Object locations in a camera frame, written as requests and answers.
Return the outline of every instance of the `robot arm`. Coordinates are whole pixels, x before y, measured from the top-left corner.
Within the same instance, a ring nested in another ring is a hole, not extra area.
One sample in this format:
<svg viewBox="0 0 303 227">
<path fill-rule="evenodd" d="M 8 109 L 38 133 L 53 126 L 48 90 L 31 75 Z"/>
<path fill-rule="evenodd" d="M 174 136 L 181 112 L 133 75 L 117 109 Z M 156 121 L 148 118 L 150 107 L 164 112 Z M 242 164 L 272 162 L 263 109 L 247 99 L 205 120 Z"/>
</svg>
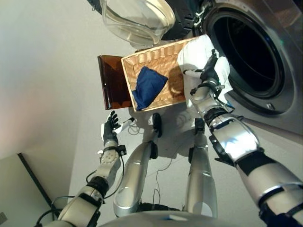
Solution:
<svg viewBox="0 0 303 227">
<path fill-rule="evenodd" d="M 119 157 L 126 154 L 125 146 L 118 146 L 116 134 L 125 129 L 133 120 L 130 118 L 119 125 L 114 111 L 108 116 L 107 122 L 101 126 L 104 149 L 101 152 L 100 166 L 87 185 L 64 207 L 58 220 L 49 223 L 46 227 L 96 226 L 100 216 L 99 208 L 103 204 L 107 191 L 113 185 L 121 165 Z"/>
<path fill-rule="evenodd" d="M 268 225 L 278 218 L 303 224 L 303 183 L 284 165 L 267 157 L 257 136 L 216 100 L 219 81 L 203 71 L 191 101 L 210 129 L 216 160 L 236 167 Z"/>
</svg>

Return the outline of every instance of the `black cable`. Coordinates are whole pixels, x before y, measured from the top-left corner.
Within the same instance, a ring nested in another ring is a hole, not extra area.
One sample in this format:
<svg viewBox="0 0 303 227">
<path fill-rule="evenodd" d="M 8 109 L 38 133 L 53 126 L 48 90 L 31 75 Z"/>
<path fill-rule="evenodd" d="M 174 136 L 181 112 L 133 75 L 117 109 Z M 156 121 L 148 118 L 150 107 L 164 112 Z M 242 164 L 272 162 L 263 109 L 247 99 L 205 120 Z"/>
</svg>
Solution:
<svg viewBox="0 0 303 227">
<path fill-rule="evenodd" d="M 116 188 L 116 190 L 113 193 L 111 193 L 110 195 L 108 195 L 107 197 L 105 197 L 104 199 L 107 199 L 107 198 L 111 197 L 113 194 L 115 194 L 118 191 L 118 189 L 119 189 L 119 187 L 122 183 L 123 176 L 124 176 L 124 160 L 123 160 L 122 156 L 120 156 L 120 158 L 121 158 L 121 161 L 122 161 L 122 164 L 123 164 L 122 177 L 121 177 L 120 183 L 119 183 L 118 187 Z"/>
<path fill-rule="evenodd" d="M 86 183 L 89 182 L 89 177 L 92 176 L 95 172 L 96 172 L 96 170 L 87 175 L 87 177 L 85 178 Z"/>
<path fill-rule="evenodd" d="M 65 195 L 65 196 L 59 196 L 57 198 L 55 198 L 51 204 L 51 208 L 53 209 L 53 205 L 55 204 L 55 202 L 57 200 L 60 200 L 60 199 L 68 199 L 68 198 L 74 198 L 75 196 L 74 195 Z M 54 215 L 54 212 L 52 213 L 52 218 L 53 218 L 53 221 L 55 221 L 55 215 Z"/>
<path fill-rule="evenodd" d="M 222 104 L 222 105 L 224 105 L 224 106 L 226 106 L 228 108 L 231 108 L 232 110 L 228 112 L 229 114 L 231 114 L 235 110 L 235 107 L 222 102 L 219 98 L 215 98 L 215 100 L 217 100 L 220 104 Z"/>
<path fill-rule="evenodd" d="M 48 211 L 44 212 L 44 213 L 38 218 L 38 221 L 37 221 L 35 227 L 40 227 L 40 226 L 42 226 L 40 222 L 41 222 L 42 218 L 44 218 L 44 216 L 46 216 L 47 214 L 49 214 L 49 213 L 54 213 L 54 212 L 61 212 L 61 211 L 62 211 L 62 209 L 51 209 L 51 210 L 48 210 Z"/>
</svg>

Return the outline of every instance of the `white wall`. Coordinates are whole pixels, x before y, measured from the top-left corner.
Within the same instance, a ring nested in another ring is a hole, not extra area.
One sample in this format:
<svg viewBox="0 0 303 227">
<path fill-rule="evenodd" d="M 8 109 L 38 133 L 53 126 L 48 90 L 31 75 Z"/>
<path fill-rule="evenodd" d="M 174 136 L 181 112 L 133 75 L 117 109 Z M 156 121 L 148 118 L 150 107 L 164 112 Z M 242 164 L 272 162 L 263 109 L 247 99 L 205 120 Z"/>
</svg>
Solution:
<svg viewBox="0 0 303 227">
<path fill-rule="evenodd" d="M 30 227 L 49 210 L 45 199 L 17 155 L 0 160 L 0 213 L 7 217 L 1 227 Z M 43 218 L 48 223 L 51 216 Z"/>
<path fill-rule="evenodd" d="M 86 0 L 0 0 L 0 158 L 24 153 L 51 198 L 68 193 L 87 103 L 103 108 L 97 56 L 133 52 L 102 23 Z"/>
</svg>

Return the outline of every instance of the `gray floor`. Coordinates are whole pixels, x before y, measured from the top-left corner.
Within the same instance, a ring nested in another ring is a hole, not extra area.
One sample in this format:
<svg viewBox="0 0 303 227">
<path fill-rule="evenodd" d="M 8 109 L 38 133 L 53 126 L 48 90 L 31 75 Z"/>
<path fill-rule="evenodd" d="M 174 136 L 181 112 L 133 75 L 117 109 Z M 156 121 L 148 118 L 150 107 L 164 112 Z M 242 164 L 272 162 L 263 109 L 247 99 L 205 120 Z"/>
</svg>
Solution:
<svg viewBox="0 0 303 227">
<path fill-rule="evenodd" d="M 100 126 L 110 112 L 104 110 L 97 56 L 126 56 L 134 49 L 106 30 L 85 0 L 3 0 L 1 9 L 0 119 L 5 124 L 0 128 L 0 150 L 5 152 L 0 155 L 25 152 L 52 199 L 68 191 L 75 194 L 99 164 Z M 152 112 L 134 114 L 126 108 L 117 113 L 121 120 L 137 119 L 137 127 L 119 135 L 127 160 L 142 141 Z M 193 144 L 191 120 L 184 104 L 159 113 L 164 122 L 160 157 L 149 163 L 142 200 L 152 202 L 156 172 L 172 158 L 170 167 L 159 172 L 161 204 L 180 209 L 189 170 L 187 152 Z M 302 144 L 253 128 L 267 154 L 302 179 Z M 212 148 L 209 156 L 219 218 L 235 226 L 264 226 L 236 170 L 215 162 Z M 106 202 L 99 224 L 115 218 L 112 198 Z"/>
</svg>

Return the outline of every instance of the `wire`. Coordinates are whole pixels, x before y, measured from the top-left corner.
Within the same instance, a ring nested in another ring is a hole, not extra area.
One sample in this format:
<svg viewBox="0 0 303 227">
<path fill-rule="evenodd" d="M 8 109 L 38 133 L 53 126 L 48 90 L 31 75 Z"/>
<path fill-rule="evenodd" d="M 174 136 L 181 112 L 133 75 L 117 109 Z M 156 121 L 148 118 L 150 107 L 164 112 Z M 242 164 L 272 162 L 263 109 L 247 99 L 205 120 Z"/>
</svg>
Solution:
<svg viewBox="0 0 303 227">
<path fill-rule="evenodd" d="M 60 200 L 60 199 L 68 199 L 68 198 L 74 198 L 75 196 L 74 195 L 65 195 L 65 196 L 59 196 L 57 198 L 55 198 L 51 204 L 51 208 L 53 209 L 53 206 L 55 204 L 55 202 L 57 200 Z M 55 215 L 54 215 L 54 212 L 52 213 L 52 218 L 53 218 L 53 221 L 55 220 Z"/>
<path fill-rule="evenodd" d="M 158 190 L 158 189 L 156 189 L 156 188 L 154 188 L 154 189 L 153 189 L 152 204 L 154 204 L 154 201 L 155 201 L 155 192 L 157 192 L 157 193 L 158 193 L 158 195 L 159 195 L 159 203 L 158 203 L 158 204 L 160 204 L 161 195 L 160 195 L 159 190 Z"/>
<path fill-rule="evenodd" d="M 123 164 L 122 177 L 121 177 L 120 183 L 119 183 L 118 187 L 116 188 L 116 190 L 114 190 L 113 193 L 111 193 L 110 195 L 108 195 L 108 196 L 105 197 L 104 199 L 107 199 L 107 198 L 111 197 L 113 194 L 115 194 L 115 193 L 118 191 L 118 189 L 119 189 L 119 187 L 120 187 L 120 185 L 121 185 L 121 183 L 122 183 L 123 176 L 124 176 L 124 160 L 123 160 L 122 156 L 120 156 L 120 158 L 121 158 L 121 161 L 122 161 L 122 164 Z"/>
<path fill-rule="evenodd" d="M 95 172 L 96 172 L 96 170 L 87 175 L 87 177 L 85 178 L 86 183 L 89 182 L 89 177 L 92 176 Z"/>
<path fill-rule="evenodd" d="M 62 211 L 62 209 L 51 209 L 51 210 L 48 210 L 48 211 L 44 212 L 44 213 L 38 218 L 38 221 L 37 221 L 37 223 L 36 223 L 35 226 L 37 226 L 37 227 L 41 226 L 40 222 L 41 222 L 42 218 L 44 218 L 44 216 L 46 216 L 47 214 L 49 214 L 49 213 L 54 213 L 54 212 L 61 212 L 61 211 Z"/>
<path fill-rule="evenodd" d="M 231 114 L 235 110 L 235 107 L 222 102 L 219 98 L 215 98 L 215 100 L 217 100 L 220 104 L 222 104 L 222 105 L 224 105 L 224 106 L 226 106 L 228 108 L 231 108 L 232 110 L 228 112 L 229 114 Z"/>
<path fill-rule="evenodd" d="M 181 143 L 181 144 L 177 147 L 177 149 L 176 149 L 176 151 L 175 151 L 175 153 L 174 153 L 174 156 L 175 156 L 175 154 L 178 152 L 178 150 L 180 149 L 180 147 L 181 147 L 182 145 L 184 145 L 184 143 Z M 158 204 L 160 204 L 160 201 L 161 201 L 161 192 L 160 192 L 160 185 L 159 185 L 159 181 L 158 181 L 158 174 L 159 174 L 160 171 L 167 170 L 167 169 L 170 167 L 170 165 L 171 165 L 171 163 L 172 163 L 172 160 L 173 160 L 173 158 L 170 159 L 169 164 L 168 164 L 165 168 L 163 168 L 163 169 L 158 169 L 158 170 L 157 170 L 156 182 L 157 182 L 157 187 L 158 187 L 158 189 L 155 188 L 154 191 L 153 191 L 152 203 L 154 203 L 154 196 L 155 196 L 155 190 L 156 190 L 156 191 L 158 192 L 158 194 L 159 194 L 159 203 L 158 203 Z"/>
</svg>

